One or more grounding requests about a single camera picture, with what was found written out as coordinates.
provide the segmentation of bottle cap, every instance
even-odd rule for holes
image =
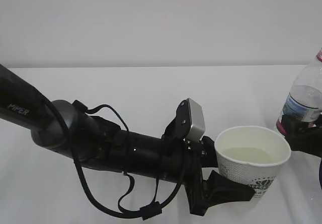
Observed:
[[[322,62],[322,49],[320,50],[320,52],[317,54],[317,59],[319,60],[319,61],[321,61]]]

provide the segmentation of black strap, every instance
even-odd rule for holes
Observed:
[[[158,186],[159,186],[159,178],[156,178],[156,180],[155,180],[155,193],[154,193],[153,200],[152,200],[152,202],[149,205],[144,206],[144,207],[140,208],[140,210],[137,210],[137,211],[127,210],[127,209],[125,209],[125,208],[123,208],[121,206],[121,201],[123,200],[123,198],[125,196],[127,196],[128,194],[130,194],[132,192],[132,190],[134,188],[134,184],[135,184],[135,180],[134,180],[133,176],[129,175],[128,173],[124,173],[124,175],[129,178],[129,180],[130,180],[130,186],[129,186],[129,189],[126,191],[126,193],[124,195],[122,195],[120,197],[120,199],[118,200],[118,202],[117,202],[117,206],[118,206],[119,210],[121,212],[123,212],[124,214],[127,214],[127,213],[140,213],[142,215],[143,220],[148,219],[148,218],[151,218],[151,217],[153,217],[153,216],[155,216],[157,214],[161,214],[162,213],[162,209],[159,206],[159,202],[156,202],[155,201],[156,200]]]

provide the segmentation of water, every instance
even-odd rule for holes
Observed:
[[[239,161],[254,164],[272,164],[273,158],[264,150],[256,147],[232,147],[223,151],[222,154]]]

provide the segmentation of black cable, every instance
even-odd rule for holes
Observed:
[[[117,211],[113,211],[111,209],[108,209],[105,206],[101,205],[93,197],[93,195],[92,195],[92,193],[91,193],[91,191],[90,191],[90,189],[88,187],[88,184],[86,182],[85,175],[83,173],[83,169],[82,169],[81,163],[80,163],[79,158],[78,158],[78,154],[77,154],[77,152],[76,152],[76,150],[75,150],[75,148],[73,146],[73,142],[71,140],[69,130],[68,130],[68,127],[67,127],[64,119],[62,118],[61,114],[56,109],[56,107],[45,96],[43,96],[43,101],[44,101],[44,104],[48,107],[48,109],[52,112],[52,114],[57,119],[57,121],[58,121],[58,123],[59,123],[59,125],[60,125],[60,127],[61,127],[61,129],[63,131],[63,134],[66,137],[67,143],[70,146],[71,155],[72,155],[72,158],[74,160],[74,164],[75,164],[75,167],[76,167],[76,171],[77,171],[80,183],[81,183],[82,188],[83,188],[83,190],[85,192],[85,195],[88,198],[88,200],[90,201],[90,203],[93,206],[95,206],[98,210],[100,210],[100,211],[102,211],[102,212],[104,212],[104,213],[106,213],[108,215],[117,217],[117,218],[132,219],[132,218],[141,217],[138,214],[124,214],[124,213],[119,213]]]
[[[156,200],[156,195],[157,195],[157,189],[159,187],[159,182],[160,182],[160,179],[159,179],[159,177],[157,177],[155,179],[155,192],[154,192],[154,197],[153,197],[151,203],[155,202],[155,200]]]
[[[73,146],[73,141],[71,139],[71,136],[69,134],[69,129],[63,119],[63,117],[61,116],[60,112],[57,110],[57,108],[52,104],[51,101],[49,101],[45,96],[43,96],[40,92],[39,94],[43,97],[43,102],[44,104],[48,107],[48,109],[52,112],[52,114],[54,115],[54,117],[57,119],[57,122],[58,124],[60,125],[62,131],[63,131],[63,134],[66,138],[66,141],[67,141],[67,144],[69,145],[70,147],[70,151],[71,151],[71,155],[72,155],[72,158],[73,158],[73,161],[74,161],[74,164],[75,164],[75,168],[76,168],[76,171],[77,171],[77,174],[78,174],[78,177],[79,177],[79,180],[80,180],[80,183],[82,185],[82,188],[85,192],[85,195],[86,197],[88,198],[88,200],[90,201],[90,203],[96,207],[98,210],[108,214],[108,215],[111,215],[111,216],[114,216],[114,217],[117,217],[117,218],[124,218],[124,219],[132,219],[132,218],[138,218],[138,217],[142,217],[141,215],[141,211],[127,211],[126,213],[120,213],[120,212],[117,212],[117,211],[113,211],[111,209],[108,209],[106,208],[105,206],[101,205],[92,195],[89,187],[88,187],[88,184],[86,182],[86,179],[85,179],[85,175],[83,173],[83,169],[82,169],[82,166],[81,166],[81,163],[79,161],[79,157],[78,157],[78,154],[77,154],[77,151],[75,150],[74,146]],[[100,109],[102,109],[103,107],[108,107],[110,108],[115,114],[116,116],[120,119],[120,121],[124,124],[126,130],[127,130],[127,133],[129,133],[129,129],[126,125],[126,123],[123,121],[123,119],[121,118],[121,116],[114,110],[114,108],[112,108],[111,106],[109,105],[101,105],[99,107],[96,107],[94,109],[91,109],[91,110],[88,110],[87,113],[89,114],[92,114],[92,113],[96,113],[98,112]],[[173,199],[174,197],[176,196],[176,194],[178,193],[179,189],[180,189],[180,186],[182,185],[182,182],[183,182],[183,177],[184,177],[184,174],[185,174],[185,170],[186,170],[186,148],[185,148],[185,145],[184,143],[182,142],[182,150],[183,150],[183,160],[182,160],[182,169],[181,169],[181,172],[180,172],[180,177],[179,177],[179,180],[174,188],[174,190],[172,191],[172,193],[170,194],[170,196],[163,202],[160,204],[160,207],[161,208],[164,208],[166,205],[168,205]]]
[[[170,194],[170,196],[164,202],[162,202],[160,204],[161,208],[164,208],[166,205],[168,205],[174,199],[174,197],[176,196],[176,194],[178,193],[178,191],[179,191],[179,189],[180,189],[180,187],[182,185],[183,178],[185,176],[186,162],[187,162],[187,148],[186,148],[183,140],[181,141],[181,144],[182,144],[182,155],[183,155],[181,173],[180,173],[178,182],[177,182],[174,190]]]

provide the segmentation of cup rim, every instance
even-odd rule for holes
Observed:
[[[247,162],[247,161],[240,161],[240,160],[235,160],[231,157],[228,157],[226,155],[224,155],[223,153],[217,151],[217,148],[216,148],[216,145],[218,143],[218,138],[224,134],[225,132],[229,131],[229,130],[232,130],[232,129],[236,129],[236,128],[247,128],[247,127],[254,127],[254,128],[261,128],[261,129],[264,129],[264,130],[267,130],[267,131],[270,131],[272,133],[274,133],[275,135],[278,135],[281,140],[286,144],[287,146],[287,149],[289,150],[289,154],[288,154],[288,157],[283,160],[283,161],[279,161],[279,162],[275,162],[275,163],[271,163],[271,164],[256,164],[256,163],[252,163],[252,162]],[[228,159],[234,163],[238,163],[238,164],[242,164],[242,165],[249,165],[249,166],[255,166],[255,167],[273,167],[273,166],[279,166],[279,165],[282,165],[284,164],[285,162],[287,162],[289,160],[289,158],[291,157],[291,154],[292,154],[292,150],[291,150],[291,147],[290,145],[288,144],[288,142],[286,141],[286,139],[279,133],[269,129],[269,128],[266,128],[266,127],[261,127],[261,126],[254,126],[254,125],[250,125],[250,126],[236,126],[236,127],[230,127],[230,128],[227,128],[226,130],[222,131],[216,138],[215,140],[215,143],[214,143],[214,148],[215,148],[215,151],[216,153],[218,153],[220,156],[222,156],[223,158],[225,159]]]

